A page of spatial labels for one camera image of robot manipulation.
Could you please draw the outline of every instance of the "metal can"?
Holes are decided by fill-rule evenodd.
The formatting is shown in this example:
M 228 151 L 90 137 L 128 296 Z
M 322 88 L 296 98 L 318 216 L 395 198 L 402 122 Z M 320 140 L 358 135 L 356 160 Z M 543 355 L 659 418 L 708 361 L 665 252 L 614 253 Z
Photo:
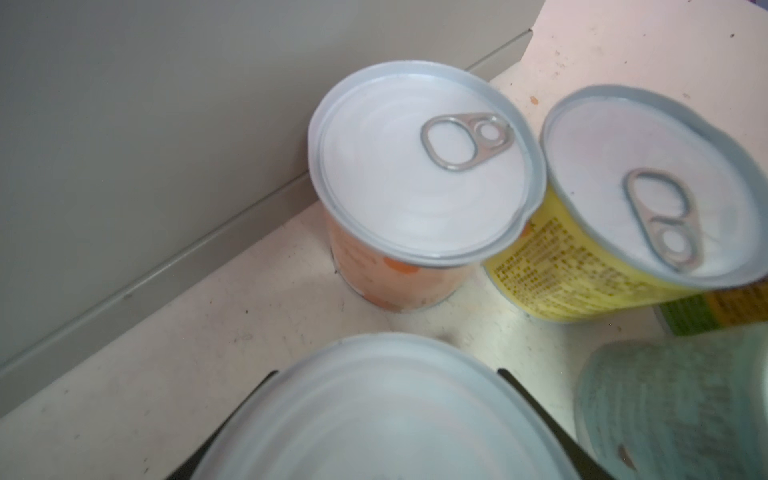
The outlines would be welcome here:
M 337 270 L 398 312 L 453 293 L 518 237 L 546 189 L 518 109 L 482 79 L 425 61 L 338 83 L 312 117 L 308 155 Z
M 768 324 L 616 342 L 581 371 L 579 444 L 617 480 L 768 478 Z
M 768 181 L 732 138 L 669 98 L 585 88 L 541 135 L 549 187 L 521 238 L 485 263 L 533 316 L 575 321 L 768 273 Z
M 267 381 L 192 477 L 254 478 L 580 477 L 501 376 L 445 343 L 380 333 L 343 339 Z
M 768 279 L 662 303 L 654 309 L 662 327 L 677 336 L 765 322 L 768 321 Z

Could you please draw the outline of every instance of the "green label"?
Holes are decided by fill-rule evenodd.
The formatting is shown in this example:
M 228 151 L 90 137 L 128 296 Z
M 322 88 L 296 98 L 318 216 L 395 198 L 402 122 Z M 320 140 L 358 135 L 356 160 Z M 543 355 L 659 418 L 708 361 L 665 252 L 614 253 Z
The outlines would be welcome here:
M 707 306 L 704 295 L 663 303 L 658 308 L 672 333 L 677 336 L 696 335 L 723 328 Z

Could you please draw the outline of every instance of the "white countertop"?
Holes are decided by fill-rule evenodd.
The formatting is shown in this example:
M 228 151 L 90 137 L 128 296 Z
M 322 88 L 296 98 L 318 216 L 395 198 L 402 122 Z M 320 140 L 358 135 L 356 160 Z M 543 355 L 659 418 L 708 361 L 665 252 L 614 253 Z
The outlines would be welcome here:
M 566 94 L 628 84 L 690 105 L 768 166 L 768 12 L 744 0 L 548 0 L 523 60 L 492 83 L 538 133 Z M 334 272 L 315 204 L 0 419 L 0 478 L 164 478 L 272 369 L 335 339 L 398 330 L 510 370 L 574 431 L 574 382 L 617 339 L 663 335 L 649 309 L 562 326 L 484 272 L 411 314 Z

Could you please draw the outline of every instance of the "white can lid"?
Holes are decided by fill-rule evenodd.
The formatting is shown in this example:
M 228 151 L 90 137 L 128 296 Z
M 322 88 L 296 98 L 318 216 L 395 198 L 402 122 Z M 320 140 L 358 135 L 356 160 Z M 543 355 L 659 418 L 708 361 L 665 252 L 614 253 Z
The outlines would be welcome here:
M 542 143 L 558 196 L 582 227 L 622 260 L 700 288 L 738 285 L 768 273 L 761 251 L 766 221 L 757 208 L 768 193 L 765 177 L 732 139 L 689 109 L 647 91 L 590 87 L 550 112 Z M 700 238 L 694 268 L 674 269 L 650 244 L 625 184 L 636 169 L 664 172 L 693 198 Z M 683 216 L 680 189 L 652 175 L 638 177 L 633 186 L 648 212 Z M 672 247 L 678 240 L 674 234 L 664 237 Z
M 533 408 L 444 343 L 345 339 L 270 379 L 194 480 L 578 478 Z
M 449 164 L 475 153 L 472 137 L 441 115 L 491 114 L 511 146 L 467 170 Z M 503 128 L 478 125 L 499 138 Z M 396 61 L 350 75 L 310 123 L 312 181 L 352 235 L 385 255 L 422 266 L 478 262 L 506 248 L 541 203 L 546 168 L 520 112 L 487 82 L 447 65 Z

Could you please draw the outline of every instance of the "pull ring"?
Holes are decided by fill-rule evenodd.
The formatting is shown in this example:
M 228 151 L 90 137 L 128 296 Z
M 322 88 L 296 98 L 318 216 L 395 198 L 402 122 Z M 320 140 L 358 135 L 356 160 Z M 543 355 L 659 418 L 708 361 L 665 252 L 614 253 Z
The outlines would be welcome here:
M 635 183 L 646 177 L 671 185 L 683 201 L 683 213 L 679 217 L 659 214 L 650 209 L 637 195 Z M 679 178 L 664 170 L 636 168 L 624 177 L 624 191 L 634 214 L 643 227 L 650 248 L 667 265 L 678 272 L 690 272 L 701 265 L 703 247 L 699 210 L 690 188 Z
M 429 140 L 429 130 L 437 124 L 452 123 L 463 128 L 472 139 L 475 147 L 475 153 L 472 158 L 460 164 L 453 164 L 440 157 L 432 142 Z M 483 134 L 484 130 L 496 130 L 498 135 L 494 138 Z M 461 171 L 474 167 L 475 165 L 488 160 L 500 154 L 502 151 L 510 148 L 515 142 L 515 131 L 512 127 L 497 114 L 453 114 L 439 115 L 429 119 L 422 126 L 422 143 L 427 150 L 427 155 L 439 167 L 446 170 Z

